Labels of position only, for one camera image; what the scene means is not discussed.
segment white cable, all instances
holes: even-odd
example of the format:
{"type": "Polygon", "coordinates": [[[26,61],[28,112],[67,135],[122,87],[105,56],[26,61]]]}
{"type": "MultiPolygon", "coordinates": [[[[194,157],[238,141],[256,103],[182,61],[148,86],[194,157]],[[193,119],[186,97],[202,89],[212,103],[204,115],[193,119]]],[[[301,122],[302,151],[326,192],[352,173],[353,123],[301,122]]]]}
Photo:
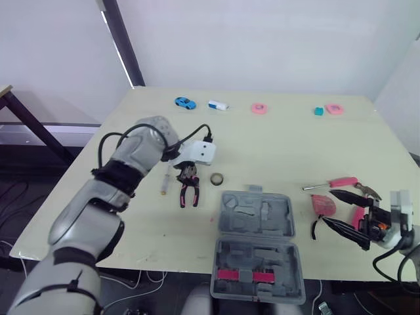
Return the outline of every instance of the white cable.
{"type": "Polygon", "coordinates": [[[162,272],[162,279],[161,279],[161,281],[160,281],[160,285],[159,285],[159,287],[157,287],[157,288],[156,288],[156,289],[154,289],[154,290],[151,290],[151,291],[149,291],[149,292],[145,292],[145,293],[141,293],[141,294],[131,295],[131,296],[129,296],[129,297],[123,297],[122,299],[116,300],[116,301],[114,301],[114,302],[111,302],[110,304],[105,305],[105,306],[104,306],[104,310],[102,311],[102,315],[104,315],[104,314],[105,314],[105,312],[106,312],[107,310],[109,310],[109,309],[110,309],[110,307],[111,307],[112,305],[116,304],[116,303],[119,303],[119,302],[121,302],[121,301],[125,301],[125,300],[128,300],[128,299],[132,299],[132,298],[134,298],[134,297],[141,297],[141,296],[143,296],[143,295],[147,295],[147,294],[151,294],[151,293],[153,293],[153,292],[156,292],[157,290],[159,290],[159,289],[163,286],[163,283],[165,282],[165,277],[166,277],[165,272],[162,272]]]}
{"type": "Polygon", "coordinates": [[[320,298],[321,294],[322,294],[322,281],[320,280],[320,292],[314,298],[314,300],[312,301],[312,312],[311,312],[311,315],[314,315],[315,302],[316,302],[316,300],[318,300],[320,298]]]}
{"type": "Polygon", "coordinates": [[[141,277],[141,276],[142,276],[142,271],[141,271],[141,270],[139,270],[139,271],[138,271],[138,278],[137,278],[137,282],[136,282],[136,284],[135,284],[134,286],[130,286],[130,285],[126,284],[125,282],[120,281],[120,280],[118,280],[118,279],[114,279],[114,278],[110,278],[110,277],[106,277],[106,276],[100,276],[100,277],[101,277],[102,279],[107,279],[107,280],[110,280],[110,281],[117,282],[118,284],[124,285],[125,287],[129,288],[130,290],[134,290],[134,289],[136,289],[136,288],[138,287],[138,284],[140,283],[140,277],[141,277]]]}
{"type": "Polygon", "coordinates": [[[364,309],[365,312],[367,312],[369,315],[373,315],[371,312],[369,312],[366,307],[362,304],[362,302],[360,302],[359,298],[357,297],[357,295],[355,293],[353,293],[354,297],[356,298],[357,303],[359,303],[359,305],[364,309]]]}
{"type": "MultiPolygon", "coordinates": [[[[0,243],[6,244],[6,245],[10,246],[10,248],[13,248],[13,245],[10,244],[7,241],[0,240],[0,243]]],[[[22,267],[24,267],[24,274],[25,274],[25,279],[26,279],[28,277],[28,273],[26,272],[25,262],[22,258],[19,258],[19,259],[20,259],[20,262],[22,263],[22,267]]]]}
{"type": "Polygon", "coordinates": [[[149,279],[150,282],[153,282],[154,284],[158,284],[160,281],[163,281],[166,278],[166,275],[168,274],[168,272],[165,271],[162,274],[163,274],[162,279],[155,280],[155,279],[151,279],[151,277],[149,276],[149,271],[146,271],[147,278],[149,279]]]}

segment metal shaft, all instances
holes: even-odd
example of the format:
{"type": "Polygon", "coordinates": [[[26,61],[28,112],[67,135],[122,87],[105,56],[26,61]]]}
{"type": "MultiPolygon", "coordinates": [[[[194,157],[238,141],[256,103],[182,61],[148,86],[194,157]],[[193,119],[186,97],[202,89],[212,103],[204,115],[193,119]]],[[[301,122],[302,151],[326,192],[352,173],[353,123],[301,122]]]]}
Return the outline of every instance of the metal shaft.
{"type": "Polygon", "coordinates": [[[309,190],[309,189],[315,189],[315,188],[321,188],[321,187],[329,187],[329,184],[306,186],[306,187],[302,187],[302,190],[309,190]]]}

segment pink object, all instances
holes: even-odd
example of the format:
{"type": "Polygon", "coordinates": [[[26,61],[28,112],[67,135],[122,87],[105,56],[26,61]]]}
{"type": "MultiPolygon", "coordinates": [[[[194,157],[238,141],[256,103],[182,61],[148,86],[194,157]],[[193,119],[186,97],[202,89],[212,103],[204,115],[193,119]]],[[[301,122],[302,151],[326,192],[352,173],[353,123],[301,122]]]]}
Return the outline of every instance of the pink object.
{"type": "Polygon", "coordinates": [[[339,104],[328,104],[325,108],[331,115],[341,115],[344,112],[344,108],[339,104]]]}
{"type": "Polygon", "coordinates": [[[238,281],[239,280],[239,271],[219,269],[217,271],[217,279],[238,281]]]}
{"type": "Polygon", "coordinates": [[[312,206],[317,215],[330,216],[335,213],[335,203],[331,198],[321,195],[311,195],[311,197],[312,206]]]}
{"type": "Polygon", "coordinates": [[[263,103],[252,104],[251,110],[253,113],[263,115],[267,113],[267,105],[263,103]]]}
{"type": "MultiPolygon", "coordinates": [[[[239,281],[239,271],[219,269],[217,271],[217,279],[239,281]]],[[[266,282],[268,284],[272,284],[275,278],[272,272],[253,272],[252,280],[255,282],[266,282]]]]}
{"type": "Polygon", "coordinates": [[[253,272],[252,280],[255,282],[265,282],[267,284],[274,283],[274,274],[271,272],[253,272]]]}
{"type": "Polygon", "coordinates": [[[356,177],[343,177],[330,180],[328,183],[331,188],[335,188],[342,186],[354,186],[358,183],[358,181],[359,180],[356,177]]]}
{"type": "Polygon", "coordinates": [[[364,215],[365,215],[365,208],[356,207],[356,210],[353,214],[353,219],[352,219],[352,225],[356,229],[356,231],[359,231],[359,221],[363,219],[364,215]]]}

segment blue toy car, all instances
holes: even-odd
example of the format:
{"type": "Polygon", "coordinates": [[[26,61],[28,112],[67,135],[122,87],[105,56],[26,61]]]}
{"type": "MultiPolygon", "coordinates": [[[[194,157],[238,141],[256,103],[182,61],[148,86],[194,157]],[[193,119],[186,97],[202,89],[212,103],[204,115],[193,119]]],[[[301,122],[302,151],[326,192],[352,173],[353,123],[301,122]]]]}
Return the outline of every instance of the blue toy car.
{"type": "Polygon", "coordinates": [[[186,97],[183,96],[177,97],[175,99],[175,104],[186,108],[187,110],[193,110],[197,106],[197,104],[194,101],[188,100],[186,97]]]}

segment black cable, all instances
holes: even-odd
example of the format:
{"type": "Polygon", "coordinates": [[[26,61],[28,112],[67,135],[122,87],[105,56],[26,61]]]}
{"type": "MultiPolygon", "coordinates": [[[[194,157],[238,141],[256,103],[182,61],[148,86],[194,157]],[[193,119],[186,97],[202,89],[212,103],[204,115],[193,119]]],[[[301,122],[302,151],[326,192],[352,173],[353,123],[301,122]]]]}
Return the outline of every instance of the black cable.
{"type": "Polygon", "coordinates": [[[26,210],[22,210],[23,208],[37,202],[38,200],[40,200],[41,198],[47,197],[48,195],[41,195],[35,199],[33,199],[32,201],[28,202],[27,204],[15,209],[13,212],[9,213],[8,215],[6,215],[1,221],[0,221],[0,230],[2,229],[2,227],[6,224],[6,222],[8,220],[10,220],[13,217],[16,217],[18,215],[29,215],[29,216],[33,216],[34,213],[29,213],[26,210]]]}
{"type": "Polygon", "coordinates": [[[3,214],[3,213],[5,213],[6,212],[6,209],[10,206],[10,205],[12,205],[17,199],[19,199],[20,197],[22,197],[27,191],[28,191],[28,188],[29,188],[29,184],[28,184],[28,182],[25,182],[25,181],[20,181],[20,182],[15,182],[13,185],[11,185],[9,188],[7,188],[6,190],[5,190],[5,192],[3,192],[2,194],[1,194],[1,196],[0,196],[0,198],[2,198],[5,194],[7,194],[13,187],[15,187],[15,186],[17,186],[18,184],[25,184],[25,188],[23,189],[23,191],[21,191],[21,193],[19,193],[12,201],[10,201],[4,208],[2,208],[2,210],[0,210],[0,217],[1,217],[1,215],[3,214]]]}
{"type": "Polygon", "coordinates": [[[185,141],[187,141],[188,139],[190,139],[192,136],[194,136],[198,131],[200,131],[201,129],[203,129],[204,127],[207,128],[207,130],[209,131],[207,133],[207,137],[211,138],[211,129],[210,126],[208,126],[208,124],[204,123],[203,125],[199,126],[196,130],[194,130],[192,133],[190,133],[188,136],[186,136],[185,138],[183,138],[182,140],[179,140],[177,143],[169,146],[166,151],[171,151],[172,149],[180,146],[182,143],[184,143],[185,141]]]}
{"type": "Polygon", "coordinates": [[[406,285],[404,285],[402,281],[402,270],[404,269],[404,266],[406,265],[408,259],[411,258],[411,256],[414,254],[415,251],[417,251],[420,248],[420,244],[418,244],[416,247],[414,247],[400,262],[400,266],[398,266],[398,272],[397,272],[397,280],[400,282],[402,289],[410,294],[414,295],[416,297],[420,297],[420,291],[412,291],[411,289],[415,289],[414,287],[408,288],[406,285]]]}
{"type": "Polygon", "coordinates": [[[104,135],[99,142],[98,145],[98,166],[102,167],[102,149],[104,147],[105,140],[108,139],[110,136],[122,136],[122,133],[107,133],[104,135]]]}
{"type": "Polygon", "coordinates": [[[382,255],[376,257],[372,262],[372,265],[373,265],[374,269],[376,270],[376,272],[378,274],[380,274],[382,277],[388,279],[391,282],[398,282],[398,281],[395,280],[394,278],[391,278],[390,276],[385,274],[381,269],[379,269],[378,266],[377,266],[377,263],[379,261],[391,256],[393,253],[399,251],[401,249],[401,247],[403,246],[405,240],[406,240],[405,238],[401,238],[401,240],[395,245],[394,248],[392,248],[390,251],[387,251],[385,254],[382,254],[382,255]]]}
{"type": "Polygon", "coordinates": [[[125,137],[127,137],[128,136],[128,134],[131,132],[131,131],[133,131],[133,130],[135,130],[135,129],[137,129],[137,128],[141,128],[141,127],[147,127],[147,128],[149,128],[149,129],[151,129],[151,130],[153,130],[153,131],[155,131],[161,138],[162,138],[162,141],[163,141],[163,143],[164,143],[164,145],[165,145],[165,150],[167,150],[168,149],[168,142],[167,142],[167,140],[166,140],[166,138],[165,138],[165,136],[163,135],[163,133],[158,129],[158,128],[156,128],[156,127],[154,127],[154,126],[152,126],[152,125],[149,125],[148,123],[139,123],[139,124],[137,124],[137,125],[134,125],[134,126],[132,126],[131,128],[128,128],[122,135],[121,135],[121,137],[119,138],[119,140],[118,140],[118,143],[117,143],[117,148],[121,145],[121,143],[123,142],[123,140],[124,140],[124,138],[125,137]]]}

